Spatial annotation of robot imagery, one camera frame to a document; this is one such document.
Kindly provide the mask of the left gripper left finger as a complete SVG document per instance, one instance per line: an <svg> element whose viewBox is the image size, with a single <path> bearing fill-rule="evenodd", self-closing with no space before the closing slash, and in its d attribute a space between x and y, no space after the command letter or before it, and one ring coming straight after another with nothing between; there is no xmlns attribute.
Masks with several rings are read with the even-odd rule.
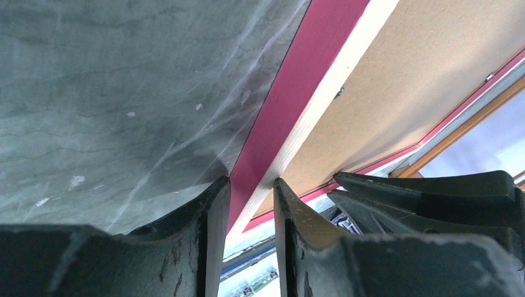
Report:
<svg viewBox="0 0 525 297"><path fill-rule="evenodd" d="M217 296L230 208L223 176L126 235L2 225L2 296Z"/></svg>

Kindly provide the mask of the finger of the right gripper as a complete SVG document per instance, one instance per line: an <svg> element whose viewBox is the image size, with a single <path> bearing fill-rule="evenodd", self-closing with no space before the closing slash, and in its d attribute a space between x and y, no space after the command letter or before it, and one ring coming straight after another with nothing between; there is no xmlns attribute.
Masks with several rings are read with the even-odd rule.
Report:
<svg viewBox="0 0 525 297"><path fill-rule="evenodd" d="M422 217L464 225L524 228L524 196L505 171L438 178L380 178L340 172L348 193Z"/></svg>
<svg viewBox="0 0 525 297"><path fill-rule="evenodd" d="M425 218L389 204L382 204L358 195L333 190L328 197L364 233L477 234L493 238L512 256L524 262L520 236L509 227L469 225Z"/></svg>

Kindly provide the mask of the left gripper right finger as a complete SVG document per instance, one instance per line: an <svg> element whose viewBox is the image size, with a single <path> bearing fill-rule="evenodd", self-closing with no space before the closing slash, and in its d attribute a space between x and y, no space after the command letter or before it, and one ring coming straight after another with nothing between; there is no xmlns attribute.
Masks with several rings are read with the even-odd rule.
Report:
<svg viewBox="0 0 525 297"><path fill-rule="evenodd" d="M274 181L282 296L523 296L524 262L477 234L351 232Z"/></svg>

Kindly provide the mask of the pink wooden picture frame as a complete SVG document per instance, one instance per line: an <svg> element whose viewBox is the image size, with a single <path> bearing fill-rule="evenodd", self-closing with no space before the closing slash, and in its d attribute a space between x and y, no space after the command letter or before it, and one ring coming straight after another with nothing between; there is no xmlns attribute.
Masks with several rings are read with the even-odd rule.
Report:
<svg viewBox="0 0 525 297"><path fill-rule="evenodd" d="M313 1L231 173L227 239L270 219L270 191L400 1ZM416 144L359 170L375 173L419 151L524 59L524 48ZM331 189L331 178L302 195Z"/></svg>

